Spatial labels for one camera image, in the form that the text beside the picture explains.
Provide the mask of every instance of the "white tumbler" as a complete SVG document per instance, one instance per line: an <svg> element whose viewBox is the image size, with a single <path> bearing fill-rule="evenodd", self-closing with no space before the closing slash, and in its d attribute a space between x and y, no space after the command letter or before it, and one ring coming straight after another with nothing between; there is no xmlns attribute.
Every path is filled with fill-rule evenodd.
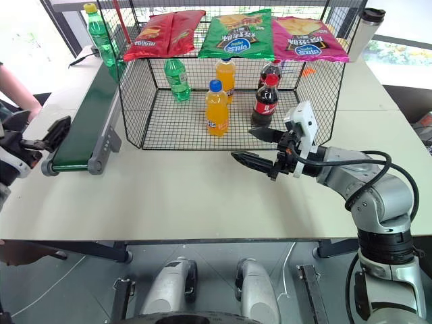
<svg viewBox="0 0 432 324"><path fill-rule="evenodd" d="M355 62L372 39L378 27L384 21L385 11L380 9L365 8L352 41L348 54L350 62Z"/></svg>

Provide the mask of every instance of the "black cable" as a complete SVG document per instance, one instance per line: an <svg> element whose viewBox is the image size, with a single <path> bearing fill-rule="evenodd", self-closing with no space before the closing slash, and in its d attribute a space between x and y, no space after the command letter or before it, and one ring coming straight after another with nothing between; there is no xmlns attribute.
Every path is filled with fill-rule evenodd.
<svg viewBox="0 0 432 324"><path fill-rule="evenodd" d="M372 186L376 184L377 181L380 180L387 173L387 171L389 171L390 166L392 165L392 158L387 153L381 151L363 151L363 153L381 155L382 157L385 157L385 165L375 177L366 182L361 188L357 189L356 192L346 200L345 209L347 211L351 211L351 207L357 201L358 197L360 197L360 195L363 194L363 192L365 192L366 190L372 188Z"/></svg>
<svg viewBox="0 0 432 324"><path fill-rule="evenodd" d="M92 55L96 55L96 54L99 54L99 51L98 51L98 50L96 50L95 52L93 52L93 53L91 53L91 54L85 55L85 56L80 57L79 59L73 61L71 64L69 64L69 66L68 66L67 68L70 68L71 66L76 65L76 64L78 64L78 63L84 61L86 57L89 57L89 56L92 56Z"/></svg>
<svg viewBox="0 0 432 324"><path fill-rule="evenodd" d="M351 261L350 267L348 268L348 272L346 274L346 280L345 280L345 308L346 308L346 314L348 316L348 320L350 321L350 324L355 324L351 312L350 287L351 287L352 273L354 271L354 267L356 266L357 260L358 260L358 253L354 255L354 258Z"/></svg>
<svg viewBox="0 0 432 324"><path fill-rule="evenodd" d="M289 148L291 149L291 154L292 154L293 158L295 158L295 160L297 160L298 162L301 162L301 163L307 164L307 165L312 165L315 167L336 167L336 166L342 166L342 165L363 164L363 163L364 164L385 165L387 163L387 161L375 160L375 159L358 159L358 160L327 161L327 162L312 161L312 160L303 159L300 155L298 155L296 150L295 150L294 145L295 145L295 143L292 142L289 146ZM412 178L412 176L404 168L402 168L399 165L396 165L394 163L391 163L390 167L392 169L395 169L395 170L399 171L400 173L402 173L411 185L412 193L414 195L414 202L412 204L412 210L411 210L411 214L410 214L410 219L412 222L412 221L414 221L414 218L415 218L417 211L419 209L419 203L420 203L419 187L417 187L415 180Z"/></svg>

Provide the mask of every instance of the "cola bottle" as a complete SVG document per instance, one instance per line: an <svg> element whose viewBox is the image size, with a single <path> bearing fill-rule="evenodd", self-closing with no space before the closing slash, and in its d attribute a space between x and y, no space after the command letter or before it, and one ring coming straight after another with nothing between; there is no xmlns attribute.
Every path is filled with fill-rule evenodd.
<svg viewBox="0 0 432 324"><path fill-rule="evenodd" d="M267 127L275 112L279 93L276 89L279 78L276 74L269 74L265 78L264 86L256 92L256 103L250 122L254 127Z"/></svg>
<svg viewBox="0 0 432 324"><path fill-rule="evenodd" d="M281 60L275 59L274 61L268 63L263 69L261 70L259 82L258 82L258 90L264 85L264 80L267 77L268 74L276 74L279 81L282 77L282 70L281 70Z"/></svg>

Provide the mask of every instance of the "wire mesh basket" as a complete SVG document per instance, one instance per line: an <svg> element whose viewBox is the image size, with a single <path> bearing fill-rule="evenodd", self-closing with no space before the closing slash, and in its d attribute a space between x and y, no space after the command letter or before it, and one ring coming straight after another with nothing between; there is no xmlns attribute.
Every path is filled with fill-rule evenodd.
<svg viewBox="0 0 432 324"><path fill-rule="evenodd" d="M113 1L98 0L117 60L122 60L129 44L125 41ZM163 69L164 59L137 59L127 64L119 79L121 110L126 138L134 146L148 150L261 150L274 149L248 133L250 115L260 71L268 62L234 58L236 86L229 106L229 131L217 138L207 133L205 94L215 78L217 59L199 59L198 52L212 17L243 14L271 8L275 17L296 16L322 20L348 52L366 0L118 0L121 16L132 41L151 15L181 10L205 10L194 33L195 50L180 58L191 87L189 101L174 100ZM310 100L319 129L316 144L331 138L345 63L284 61L279 83L279 103L270 127L284 130L285 113Z"/></svg>

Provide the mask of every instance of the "orange soda bottle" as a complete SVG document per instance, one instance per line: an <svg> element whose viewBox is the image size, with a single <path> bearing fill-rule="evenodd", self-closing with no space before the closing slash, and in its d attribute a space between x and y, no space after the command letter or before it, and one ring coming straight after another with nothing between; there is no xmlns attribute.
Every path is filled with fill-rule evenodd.
<svg viewBox="0 0 432 324"><path fill-rule="evenodd" d="M236 75L236 64L231 59L221 59L216 63L216 79L222 81L222 89L227 93L228 105L232 102Z"/></svg>
<svg viewBox="0 0 432 324"><path fill-rule="evenodd" d="M211 80L209 88L210 91L205 96L207 129L210 135L222 137L228 131L230 122L230 112L227 108L228 96L222 90L220 80Z"/></svg>

